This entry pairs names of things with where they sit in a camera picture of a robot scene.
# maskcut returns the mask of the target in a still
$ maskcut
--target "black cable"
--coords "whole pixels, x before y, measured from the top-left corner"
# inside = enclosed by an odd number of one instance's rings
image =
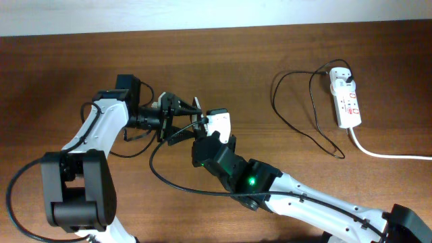
[[[145,132],[145,133],[143,133],[143,134],[141,134],[141,135],[138,135],[138,136],[135,136],[135,137],[128,138],[128,131],[126,130],[126,128],[124,128],[124,134],[123,134],[123,137],[124,137],[124,140],[125,140],[126,142],[131,142],[131,141],[135,141],[135,140],[138,140],[138,139],[141,139],[141,138],[145,138],[145,137],[147,137],[147,135],[149,135],[150,133],[151,133],[151,130],[148,130],[147,132]]]
[[[173,135],[171,135],[169,138],[163,140],[161,143],[159,143],[156,148],[154,149],[154,151],[151,153],[150,156],[150,160],[149,160],[149,166],[150,166],[150,170],[153,172],[153,174],[159,178],[163,183],[167,184],[168,186],[172,186],[175,189],[178,190],[182,190],[184,192],[191,192],[191,193],[196,193],[196,194],[201,194],[201,195],[208,195],[208,196],[263,196],[263,195],[281,195],[281,196],[292,196],[295,198],[300,198],[302,200],[309,200],[313,203],[317,203],[318,205],[322,205],[324,207],[328,207],[330,209],[333,209],[339,213],[342,213],[350,218],[352,218],[353,220],[359,222],[362,224],[362,226],[371,229],[372,231],[374,231],[378,236],[383,237],[383,233],[381,233],[376,227],[374,227],[373,225],[371,225],[366,219],[362,219],[360,217],[357,217],[356,215],[345,211],[337,206],[331,205],[328,202],[323,202],[321,200],[315,199],[315,198],[311,198],[309,196],[304,196],[301,194],[296,194],[293,192],[276,192],[276,191],[268,191],[268,192],[252,192],[252,193],[229,193],[229,192],[210,192],[210,191],[204,191],[204,190],[196,190],[196,189],[192,189],[192,188],[187,188],[187,187],[183,187],[183,186],[179,186],[177,184],[174,184],[173,182],[170,182],[169,180],[165,179],[161,174],[157,173],[157,171],[155,170],[155,168],[153,167],[153,158],[156,155],[156,152],[159,150],[159,148],[161,148],[161,146],[163,144],[165,144],[167,141],[171,140],[173,137],[177,136],[180,132],[183,132],[184,130],[190,128],[191,126],[195,125],[195,124],[199,124],[199,123],[203,123],[206,122],[205,119],[201,120],[201,121],[196,121],[193,122],[187,126],[185,126],[184,128],[178,130],[176,133],[174,133]]]
[[[277,83],[276,87],[275,87],[275,92],[273,93],[273,98],[271,99],[271,107],[273,108],[274,112],[276,113],[277,116],[279,116],[280,119],[282,119],[282,121],[287,124],[291,129],[293,129],[294,131],[300,133],[303,136],[306,136],[308,138],[310,138],[320,149],[322,149],[324,152],[326,152],[327,154],[337,158],[337,159],[345,159],[345,154],[344,152],[342,152],[342,150],[333,142],[331,141],[328,137],[326,137],[326,135],[324,135],[324,133],[322,133],[319,124],[318,124],[318,119],[317,119],[317,110],[315,108],[315,104],[313,101],[313,96],[312,96],[312,90],[311,90],[311,81],[309,82],[309,94],[310,94],[310,98],[312,99],[312,106],[313,106],[313,111],[315,114],[315,123],[317,125],[318,131],[319,133],[327,140],[331,143],[331,145],[333,145],[333,147],[335,149],[337,149],[341,154],[342,157],[333,154],[332,152],[328,151],[327,149],[325,149],[324,147],[322,147],[313,137],[309,136],[308,134],[305,134],[304,132],[300,131],[299,129],[295,128],[292,124],[290,124],[284,117],[282,117],[282,115],[277,111],[276,109],[276,105],[275,105],[275,98],[276,98],[276,93],[277,93],[277,89],[279,88],[279,85],[281,84],[281,82],[284,80],[284,78],[286,76],[289,76],[291,74],[312,74],[312,77],[315,74],[319,74],[319,75],[326,75],[327,72],[318,72],[321,68],[319,68],[317,71],[315,72],[310,72],[310,71],[293,71],[293,72],[289,72],[287,74],[284,74],[280,79],[279,82]]]
[[[347,61],[345,61],[345,60],[343,60],[343,59],[334,59],[334,60],[331,60],[331,61],[329,61],[328,63],[326,63],[326,64],[324,64],[324,65],[322,65],[321,67],[319,67],[315,72],[313,72],[313,74],[310,76],[310,79],[309,79],[309,94],[310,94],[310,100],[312,101],[312,107],[313,107],[313,113],[314,113],[314,115],[315,115],[315,123],[316,123],[316,125],[317,125],[317,128],[318,128],[318,132],[322,135],[322,137],[324,137],[327,141],[329,141],[330,143],[331,143],[331,145],[333,145],[341,154],[342,154],[342,156],[343,157],[339,157],[339,156],[337,156],[337,155],[334,155],[333,153],[330,153],[330,152],[328,152],[328,151],[325,151],[326,153],[328,153],[329,155],[333,155],[334,157],[336,157],[336,158],[338,158],[338,159],[345,159],[345,154],[340,150],[340,148],[332,141],[332,140],[330,140],[330,138],[328,138],[326,135],[324,135],[324,133],[321,131],[321,129],[320,129],[320,127],[319,127],[319,123],[318,123],[318,115],[317,115],[317,109],[315,108],[315,103],[313,102],[313,95],[312,95],[312,87],[311,87],[311,84],[312,84],[312,79],[313,79],[313,77],[315,76],[315,74],[318,74],[318,72],[319,72],[319,70],[321,70],[321,69],[323,69],[323,68],[325,68],[325,67],[327,67],[328,65],[330,65],[330,64],[332,64],[332,63],[335,63],[335,62],[337,62],[337,61],[342,61],[342,62],[344,62],[345,63],[345,65],[346,65],[346,67],[350,70],[350,72],[351,72],[351,76],[349,77],[349,79],[350,79],[350,81],[348,81],[347,80],[347,82],[351,82],[351,81],[353,81],[353,79],[354,79],[354,74],[352,73],[352,70],[351,70],[351,67],[350,67],[350,64],[348,64],[348,62]]]
[[[76,148],[78,148],[87,138],[87,136],[90,134],[91,130],[93,129],[93,127],[95,126],[99,116],[102,114],[101,108],[93,103],[93,102],[86,102],[84,104],[82,104],[81,106],[81,114],[84,113],[84,107],[86,105],[93,105],[96,107],[97,109],[97,114],[94,117],[92,123],[90,124],[90,126],[88,127],[87,131],[80,137],[79,141],[74,145],[71,146],[70,148],[67,148],[65,150],[62,150],[61,152],[63,154],[66,154]],[[30,231],[28,231],[28,229],[26,229],[16,218],[14,210],[12,209],[12,188],[14,187],[16,181],[18,180],[18,178],[28,169],[30,169],[32,166],[37,165],[38,163],[41,162],[41,159],[36,159],[30,163],[28,163],[27,165],[23,166],[23,168],[21,168],[11,179],[11,181],[9,182],[9,185],[7,186],[7,190],[6,190],[6,211],[7,214],[9,215],[9,218],[12,220],[12,223],[15,225],[15,227],[18,228],[18,230],[23,233],[25,236],[32,238],[33,240],[38,240],[41,242],[48,242],[48,243],[55,243],[55,242],[81,242],[83,240],[87,240],[91,237],[91,235],[87,235],[85,237],[81,237],[81,238],[76,238],[76,239],[71,239],[71,240],[56,240],[56,239],[50,239],[50,238],[46,238],[43,236],[39,236],[36,235]]]
[[[150,99],[150,101],[147,102],[147,103],[145,103],[145,104],[143,104],[142,106],[150,105],[153,102],[153,100],[155,99],[155,91],[153,90],[153,88],[150,85],[144,83],[143,81],[141,81],[141,84],[147,86],[147,88],[149,88],[150,91],[151,91],[151,99]]]
[[[85,104],[83,104],[82,106],[81,106],[81,110],[80,110],[80,117],[81,117],[81,122],[82,123],[84,123],[85,122],[85,118],[84,118],[84,106],[85,105],[94,105],[97,109],[98,109],[98,111],[100,111],[100,112],[98,112],[98,114],[96,114],[96,118],[93,120],[93,122],[92,122],[92,124],[90,125],[90,127],[89,128],[93,128],[93,126],[94,126],[94,124],[96,123],[96,121],[95,120],[97,120],[97,118],[99,118],[99,116],[100,116],[100,113],[101,113],[101,108],[98,106],[98,105],[96,105],[95,103],[93,103],[93,102],[86,102]],[[150,132],[151,132],[151,130],[149,130],[148,132],[146,132],[145,134],[143,134],[143,135],[140,135],[140,136],[137,136],[137,137],[145,137],[145,136],[147,136],[148,134],[150,134]],[[110,155],[114,155],[114,156],[117,156],[117,157],[120,157],[120,158],[124,158],[124,159],[130,159],[130,158],[133,158],[133,157],[137,157],[137,156],[139,156],[140,154],[142,154],[143,152],[145,152],[145,150],[147,150],[148,148],[149,148],[149,146],[152,144],[152,142],[153,142],[153,140],[156,138],[156,134],[157,133],[155,133],[155,135],[152,137],[152,139],[150,140],[150,142],[141,150],[141,151],[139,151],[139,152],[137,152],[137,153],[135,153],[135,154],[133,154],[133,155],[119,155],[119,154],[117,154],[117,153],[114,153],[114,152],[112,152],[112,151],[109,151],[109,154]]]
[[[93,105],[94,107],[96,107],[96,109],[97,109],[96,117],[94,117],[94,119],[92,120],[92,123],[88,127],[87,131],[84,133],[84,135],[82,135],[80,137],[79,141],[74,146],[61,151],[63,154],[66,154],[66,153],[68,153],[68,152],[70,152],[70,151],[78,148],[85,141],[85,139],[90,134],[91,130],[93,129],[93,127],[95,126],[97,120],[99,119],[99,117],[102,114],[101,108],[96,103],[94,103],[94,102],[85,102],[84,104],[81,105],[81,109],[80,109],[81,120],[84,120],[84,108],[87,105]]]
[[[139,156],[140,154],[142,154],[143,152],[145,152],[149,148],[149,146],[153,143],[153,140],[156,138],[156,135],[157,135],[157,132],[155,132],[155,135],[153,135],[153,137],[151,138],[150,142],[140,152],[138,152],[136,154],[133,154],[133,155],[119,155],[119,154],[114,153],[112,151],[110,151],[109,154],[117,156],[117,157],[120,157],[120,158],[124,158],[124,159],[130,159],[130,158],[133,158],[133,157],[137,157],[137,156]]]

